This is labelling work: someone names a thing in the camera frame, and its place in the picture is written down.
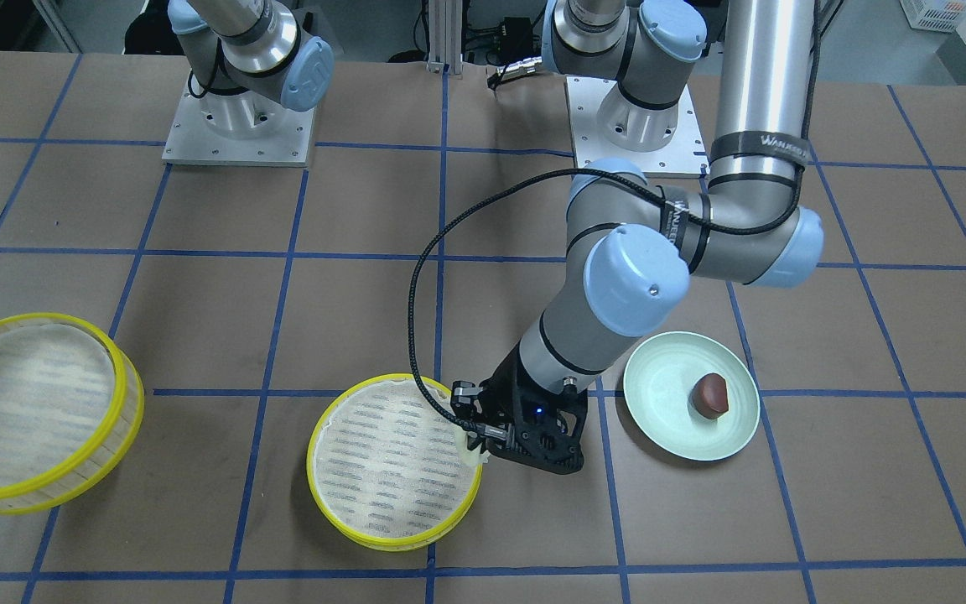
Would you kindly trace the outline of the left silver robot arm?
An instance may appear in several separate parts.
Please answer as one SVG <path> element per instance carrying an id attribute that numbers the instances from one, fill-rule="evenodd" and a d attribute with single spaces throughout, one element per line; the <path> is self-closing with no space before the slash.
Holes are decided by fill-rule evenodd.
<path id="1" fill-rule="evenodd" d="M 690 279 L 789 288 L 824 234 L 800 206 L 818 75 L 817 1 L 732 1 L 703 194 L 652 187 L 630 161 L 556 169 L 572 179 L 563 287 L 493 375 L 453 383 L 461 459 L 492 454 L 556 474 L 582 469 L 591 383 L 682 301 Z"/>

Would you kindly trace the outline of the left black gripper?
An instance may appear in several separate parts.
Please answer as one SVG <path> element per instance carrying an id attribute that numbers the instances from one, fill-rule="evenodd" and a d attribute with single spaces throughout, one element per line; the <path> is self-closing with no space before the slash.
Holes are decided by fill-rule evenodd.
<path id="1" fill-rule="evenodd" d="M 499 458 L 553 474 L 583 469 L 582 437 L 587 417 L 587 394 L 574 383 L 552 393 L 529 376 L 513 349 L 495 373 L 482 383 L 453 382 L 451 408 L 473 429 L 469 447 L 482 444 Z"/>

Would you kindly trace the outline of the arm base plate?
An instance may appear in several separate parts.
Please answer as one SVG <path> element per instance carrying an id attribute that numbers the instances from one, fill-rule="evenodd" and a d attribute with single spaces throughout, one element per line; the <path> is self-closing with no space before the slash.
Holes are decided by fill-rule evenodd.
<path id="1" fill-rule="evenodd" d="M 709 175 L 708 150 L 688 88 L 675 106 L 647 110 L 621 95 L 616 81 L 566 77 L 574 160 L 632 164 L 647 177 Z"/>
<path id="2" fill-rule="evenodd" d="M 313 108 L 288 110 L 252 91 L 196 98 L 184 89 L 162 160 L 193 167 L 306 168 L 314 123 Z"/>

